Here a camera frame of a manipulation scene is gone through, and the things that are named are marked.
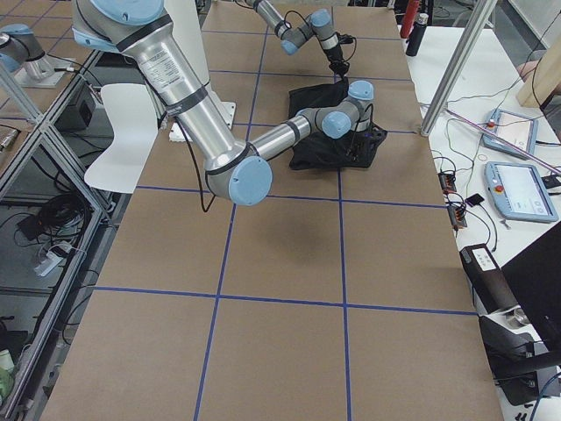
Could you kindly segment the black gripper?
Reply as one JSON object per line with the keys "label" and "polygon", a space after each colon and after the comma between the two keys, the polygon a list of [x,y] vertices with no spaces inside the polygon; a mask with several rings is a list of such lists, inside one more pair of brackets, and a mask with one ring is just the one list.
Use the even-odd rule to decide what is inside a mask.
{"label": "black gripper", "polygon": [[344,59],[341,46],[324,49],[323,52],[329,61],[329,68],[335,74],[337,82],[348,83],[349,79],[346,74],[348,73],[350,65]]}

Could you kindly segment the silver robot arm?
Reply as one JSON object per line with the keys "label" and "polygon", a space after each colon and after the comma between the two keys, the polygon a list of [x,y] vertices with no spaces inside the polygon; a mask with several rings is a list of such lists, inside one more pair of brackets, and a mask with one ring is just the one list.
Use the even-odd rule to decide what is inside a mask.
{"label": "silver robot arm", "polygon": [[74,1],[72,12],[75,41],[136,61],[168,114],[202,151],[209,190],[238,205],[267,196],[273,181],[269,159],[314,132],[339,139],[363,128],[373,108],[373,85],[356,81],[340,104],[305,109],[245,142],[231,133],[226,109],[210,87],[194,2]]}
{"label": "silver robot arm", "polygon": [[329,69],[340,78],[345,78],[350,64],[344,58],[341,45],[352,37],[335,30],[333,19],[327,9],[320,9],[302,18],[299,26],[293,26],[269,1],[244,1],[244,4],[258,13],[280,40],[281,48],[293,55],[310,39],[317,39],[328,62]]}

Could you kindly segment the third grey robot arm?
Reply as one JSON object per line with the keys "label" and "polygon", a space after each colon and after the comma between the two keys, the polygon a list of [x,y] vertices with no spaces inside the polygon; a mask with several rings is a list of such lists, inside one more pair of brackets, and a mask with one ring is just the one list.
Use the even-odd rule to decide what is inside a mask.
{"label": "third grey robot arm", "polygon": [[34,32],[24,24],[1,28],[1,63],[22,87],[53,89],[62,77]]}

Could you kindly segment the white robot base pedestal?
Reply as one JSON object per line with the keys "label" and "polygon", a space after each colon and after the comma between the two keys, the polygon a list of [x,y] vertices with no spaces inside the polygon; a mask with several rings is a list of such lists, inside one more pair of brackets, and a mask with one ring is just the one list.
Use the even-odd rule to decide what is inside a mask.
{"label": "white robot base pedestal", "polygon": [[236,104],[223,102],[211,85],[195,1],[165,1],[164,8],[173,21],[174,41],[190,67],[191,73],[206,89],[224,124],[231,129]]}

